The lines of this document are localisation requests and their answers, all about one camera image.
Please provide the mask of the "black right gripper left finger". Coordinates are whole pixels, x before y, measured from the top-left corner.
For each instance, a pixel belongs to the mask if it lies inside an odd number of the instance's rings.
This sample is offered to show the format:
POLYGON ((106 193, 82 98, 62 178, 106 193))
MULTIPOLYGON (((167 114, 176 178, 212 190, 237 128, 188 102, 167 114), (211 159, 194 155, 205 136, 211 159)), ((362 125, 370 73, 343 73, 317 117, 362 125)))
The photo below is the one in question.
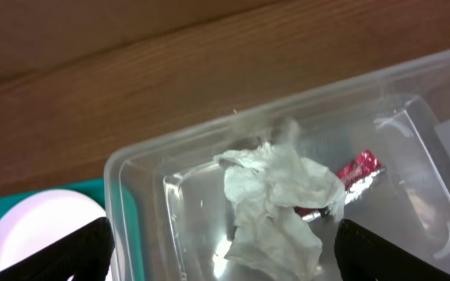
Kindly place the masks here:
POLYGON ((0 281, 104 281, 114 248, 110 222, 101 217, 0 271, 0 281))

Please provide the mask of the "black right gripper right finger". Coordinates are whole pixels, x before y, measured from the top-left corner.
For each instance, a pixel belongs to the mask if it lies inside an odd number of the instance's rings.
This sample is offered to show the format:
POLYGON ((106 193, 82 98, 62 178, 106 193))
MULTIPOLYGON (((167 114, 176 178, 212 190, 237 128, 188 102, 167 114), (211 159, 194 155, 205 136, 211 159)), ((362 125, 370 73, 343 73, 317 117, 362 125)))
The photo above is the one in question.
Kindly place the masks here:
POLYGON ((350 219, 340 221, 334 255, 343 281, 450 281, 450 274, 350 219))

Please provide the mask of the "white napkin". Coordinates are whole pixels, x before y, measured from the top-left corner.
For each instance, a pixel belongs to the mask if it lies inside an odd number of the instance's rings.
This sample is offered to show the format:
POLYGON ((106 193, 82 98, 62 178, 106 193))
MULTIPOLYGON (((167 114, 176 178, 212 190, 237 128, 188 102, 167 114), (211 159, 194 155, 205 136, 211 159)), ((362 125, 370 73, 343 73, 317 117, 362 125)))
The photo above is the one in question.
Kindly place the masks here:
POLYGON ((342 181, 289 144, 229 150, 214 159, 226 167, 224 194, 236 228, 225 258, 275 280, 311 280, 323 243, 295 208, 327 208, 342 219, 342 181))

